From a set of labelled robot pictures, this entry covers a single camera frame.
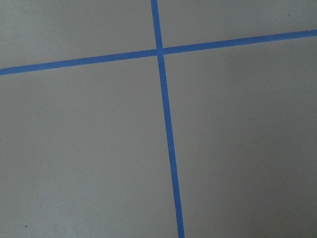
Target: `blue line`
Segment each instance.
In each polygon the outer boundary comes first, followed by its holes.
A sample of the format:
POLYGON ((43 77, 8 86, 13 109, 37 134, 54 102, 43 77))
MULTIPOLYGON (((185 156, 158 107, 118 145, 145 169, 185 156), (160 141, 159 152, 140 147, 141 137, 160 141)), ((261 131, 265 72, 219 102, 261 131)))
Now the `blue line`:
POLYGON ((151 0, 151 5, 152 5, 152 15, 153 15, 155 40, 156 40, 156 45, 157 45, 157 50, 158 50, 157 51, 157 53, 158 53, 158 71, 159 71, 160 88, 161 88, 162 101, 163 101, 166 137, 167 137, 167 147, 168 147, 169 164, 170 164, 172 186, 173 186, 173 193, 174 193, 174 203, 175 203, 175 210, 176 210, 176 222, 177 222, 178 237, 185 238, 183 215, 182 215, 182 205, 181 205, 181 199, 180 199, 176 156, 175 156, 175 148, 174 148, 172 120, 171 120, 170 108, 169 108, 168 87, 167 87, 167 80, 166 80, 163 44, 162 44, 161 30, 160 30, 160 24, 159 24, 158 1, 151 0))
POLYGON ((101 62, 109 62, 116 60, 127 60, 127 59, 135 59, 149 56, 156 56, 156 50, 147 50, 147 51, 136 51, 129 53, 121 53, 107 56, 97 56, 97 57, 89 57, 89 58, 81 58, 81 59, 69 59, 63 61, 49 62, 49 63, 39 63, 39 64, 31 64, 24 66, 17 66, 11 68, 1 68, 0 75, 4 74, 13 74, 13 73, 23 73, 44 69, 52 69, 52 68, 63 68, 70 67, 76 65, 84 65, 84 64, 92 64, 92 63, 101 63, 101 62))
POLYGON ((182 53, 182 52, 189 52, 189 51, 200 51, 200 50, 208 50, 208 49, 215 49, 215 48, 222 48, 222 47, 241 46, 241 45, 270 42, 270 41, 282 41, 282 40, 312 37, 312 36, 317 36, 317 30, 291 32, 291 33, 283 33, 283 34, 267 35, 267 36, 256 36, 256 37, 241 38, 241 39, 235 39, 235 40, 200 43, 200 44, 193 44, 193 45, 186 45, 186 46, 168 47, 163 49, 163 53, 167 55, 167 54, 175 54, 175 53, 182 53))

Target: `blue tape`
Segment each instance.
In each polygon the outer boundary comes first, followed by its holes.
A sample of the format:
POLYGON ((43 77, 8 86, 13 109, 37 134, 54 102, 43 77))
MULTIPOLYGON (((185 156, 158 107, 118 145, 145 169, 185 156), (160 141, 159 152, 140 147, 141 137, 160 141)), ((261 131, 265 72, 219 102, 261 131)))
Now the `blue tape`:
POLYGON ((156 40, 156 46, 158 50, 157 51, 158 71, 159 71, 160 88, 161 88, 162 100, 163 100, 163 110, 164 110, 167 146, 168 146, 168 154, 169 154, 169 164, 170 164, 170 170, 171 170, 171 176, 172 176, 172 186, 173 186, 174 202, 175 202, 175 209, 176 209, 178 237, 185 238, 182 205, 181 205, 181 199, 180 199, 176 156, 175 156, 175 148, 174 148, 172 120, 171 120, 170 108, 169 108, 169 98, 168 98, 168 88, 167 88, 167 80, 166 80, 164 54, 163 54, 163 44, 162 44, 161 30, 160 30, 160 24, 159 24, 158 1, 151 0, 151 5, 152 5, 155 40, 156 40))
POLYGON ((291 32, 291 33, 283 33, 283 34, 268 35, 268 36, 257 36, 257 37, 241 38, 241 39, 226 40, 226 41, 216 41, 216 42, 200 43, 200 44, 193 44, 193 45, 186 45, 186 46, 168 47, 163 49, 163 53, 165 55, 176 54, 176 53, 189 52, 189 51, 200 51, 200 50, 208 50, 208 49, 230 47, 230 46, 241 46, 241 45, 270 42, 270 41, 282 41, 282 40, 312 37, 312 36, 317 36, 317 30, 291 32))
POLYGON ((92 64, 92 63, 101 63, 101 62, 109 62, 109 61, 117 61, 117 60, 127 60, 127 59, 135 59, 135 58, 143 58, 156 56, 156 50, 147 50, 147 51, 136 51, 129 53, 121 53, 107 56, 97 56, 97 57, 89 57, 89 58, 81 58, 81 59, 70 59, 49 63, 39 63, 39 64, 31 64, 25 66, 17 66, 11 68, 1 68, 0 75, 4 74, 13 74, 13 73, 23 73, 37 70, 45 70, 52 68, 63 68, 70 67, 76 65, 84 65, 84 64, 92 64))

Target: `gray floor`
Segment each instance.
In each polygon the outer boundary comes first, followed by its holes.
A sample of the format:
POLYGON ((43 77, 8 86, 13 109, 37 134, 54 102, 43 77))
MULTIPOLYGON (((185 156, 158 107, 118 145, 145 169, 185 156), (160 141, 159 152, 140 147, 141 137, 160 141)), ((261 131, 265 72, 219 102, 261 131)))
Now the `gray floor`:
MULTIPOLYGON (((317 2, 159 0, 164 47, 317 29, 317 2)), ((0 3, 0 68, 156 47, 151 1, 0 3)), ((317 37, 165 55, 187 238, 317 236, 317 37)), ((0 76, 0 238, 176 238, 156 57, 0 76)))

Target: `gray tile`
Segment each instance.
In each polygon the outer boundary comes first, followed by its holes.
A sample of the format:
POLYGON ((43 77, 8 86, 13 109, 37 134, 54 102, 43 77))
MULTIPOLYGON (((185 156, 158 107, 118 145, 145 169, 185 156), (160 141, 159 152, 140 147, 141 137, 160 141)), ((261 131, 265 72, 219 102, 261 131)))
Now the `gray tile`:
POLYGON ((316 237, 316 45, 165 56, 187 237, 316 237))
POLYGON ((0 237, 177 237, 158 76, 152 57, 0 78, 0 237))
POLYGON ((0 68, 155 48, 148 0, 2 0, 0 68))
POLYGON ((315 0, 159 0, 165 47, 317 29, 315 0))

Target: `vertical blue line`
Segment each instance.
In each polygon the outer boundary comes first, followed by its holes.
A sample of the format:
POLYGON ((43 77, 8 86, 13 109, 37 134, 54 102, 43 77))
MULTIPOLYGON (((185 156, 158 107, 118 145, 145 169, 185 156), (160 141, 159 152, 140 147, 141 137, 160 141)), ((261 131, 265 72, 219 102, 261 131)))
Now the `vertical blue line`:
POLYGON ((162 100, 163 100, 164 119, 165 119, 167 146, 168 146, 168 154, 169 154, 169 164, 170 164, 170 170, 171 170, 171 176, 172 176, 174 202, 175 202, 175 209, 176 209, 178 237, 185 238, 182 205, 180 201, 180 192, 179 192, 179 184, 178 184, 172 121, 171 121, 170 108, 169 108, 168 88, 167 88, 167 80, 166 80, 164 54, 163 54, 163 43, 162 43, 162 36, 161 36, 161 30, 160 30, 160 24, 159 24, 158 1, 151 0, 151 5, 152 5, 155 41, 156 41, 157 54, 158 54, 158 71, 159 71, 160 88, 161 88, 162 100))

